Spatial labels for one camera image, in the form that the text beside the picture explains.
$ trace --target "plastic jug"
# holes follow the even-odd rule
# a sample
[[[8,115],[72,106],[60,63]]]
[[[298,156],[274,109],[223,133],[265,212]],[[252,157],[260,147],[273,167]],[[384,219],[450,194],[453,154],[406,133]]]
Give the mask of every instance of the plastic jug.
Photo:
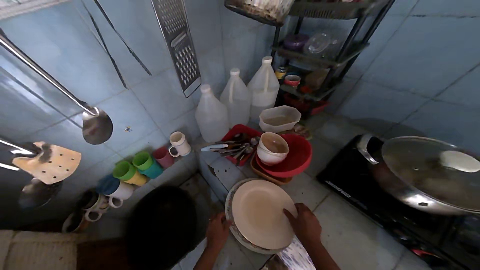
[[[220,96],[220,101],[227,107],[230,128],[236,124],[246,125],[250,117],[252,93],[240,79],[240,69],[230,70],[230,79]]]
[[[262,66],[248,83],[248,89],[252,92],[252,106],[250,107],[252,120],[258,120],[263,110],[273,108],[275,105],[280,84],[271,64],[271,56],[263,57]]]
[[[195,119],[202,138],[209,143],[220,141],[228,132],[227,108],[214,96],[210,85],[201,85]]]

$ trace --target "tiled countertop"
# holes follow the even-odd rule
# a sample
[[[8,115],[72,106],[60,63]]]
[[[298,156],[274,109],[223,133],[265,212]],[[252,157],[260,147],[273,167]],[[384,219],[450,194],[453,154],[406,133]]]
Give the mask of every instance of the tiled countertop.
[[[314,134],[310,141],[313,157],[310,167],[282,188],[295,202],[307,205],[322,225],[322,243],[342,270],[427,270],[428,266],[397,243],[383,229],[328,189],[315,176],[355,135],[365,133],[347,119],[327,114],[312,117],[307,126]],[[238,181],[257,177],[248,163],[236,167],[213,152],[196,151],[202,176],[220,201]],[[174,270],[191,270],[205,246],[202,241]],[[219,256],[216,270],[258,270],[269,256],[244,248],[233,236]]]

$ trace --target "person's left hand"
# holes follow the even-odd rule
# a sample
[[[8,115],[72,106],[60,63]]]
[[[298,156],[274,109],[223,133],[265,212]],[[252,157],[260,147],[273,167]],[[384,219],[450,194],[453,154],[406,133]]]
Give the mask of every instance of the person's left hand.
[[[227,242],[228,229],[232,225],[232,221],[227,220],[225,213],[219,213],[210,219],[207,227],[207,249],[220,252]]]

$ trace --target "stainless steel lid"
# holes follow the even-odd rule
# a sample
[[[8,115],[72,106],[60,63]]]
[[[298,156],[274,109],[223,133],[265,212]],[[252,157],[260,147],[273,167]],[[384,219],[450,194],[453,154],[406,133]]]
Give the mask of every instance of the stainless steel lid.
[[[480,172],[443,166],[440,155],[449,150],[467,153],[443,141],[405,136],[386,141],[382,156],[388,168],[409,185],[444,203],[479,211]]]

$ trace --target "cheese grater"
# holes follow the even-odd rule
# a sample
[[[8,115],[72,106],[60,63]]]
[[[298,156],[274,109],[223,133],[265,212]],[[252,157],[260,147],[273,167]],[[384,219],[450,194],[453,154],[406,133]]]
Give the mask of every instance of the cheese grater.
[[[188,98],[200,86],[201,80],[185,5],[183,0],[152,0],[152,5],[183,94]]]

